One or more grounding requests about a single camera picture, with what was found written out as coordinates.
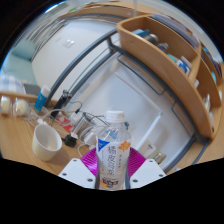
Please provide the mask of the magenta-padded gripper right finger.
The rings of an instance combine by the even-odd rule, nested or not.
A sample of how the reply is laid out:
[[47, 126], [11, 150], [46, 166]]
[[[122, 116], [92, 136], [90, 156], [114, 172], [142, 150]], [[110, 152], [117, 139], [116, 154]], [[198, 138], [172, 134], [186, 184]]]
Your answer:
[[128, 188], [135, 189], [157, 181], [166, 174], [154, 159], [145, 159], [137, 150], [131, 148], [128, 159]]

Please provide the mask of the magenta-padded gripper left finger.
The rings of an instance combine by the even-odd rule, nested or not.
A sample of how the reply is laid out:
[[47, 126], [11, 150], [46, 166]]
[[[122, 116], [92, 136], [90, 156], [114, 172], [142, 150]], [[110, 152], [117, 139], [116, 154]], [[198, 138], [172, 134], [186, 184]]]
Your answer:
[[98, 174], [96, 149], [87, 152], [80, 159], [72, 158], [60, 172], [59, 177], [84, 188], [94, 189]]

